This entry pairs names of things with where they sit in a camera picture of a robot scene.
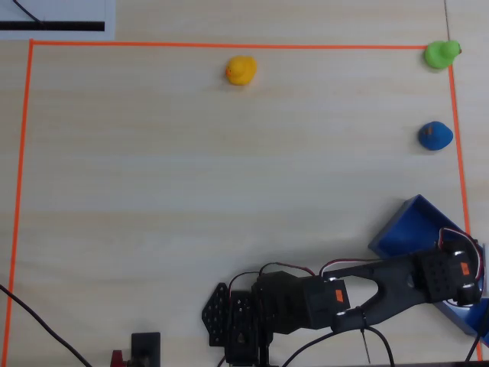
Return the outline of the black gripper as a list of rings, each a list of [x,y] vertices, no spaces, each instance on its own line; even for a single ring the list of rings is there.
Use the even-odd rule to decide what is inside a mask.
[[[455,283],[453,302],[457,306],[470,306],[481,300],[479,280],[482,272],[482,254],[476,243],[467,239],[448,240],[445,251],[449,254],[450,271]]]

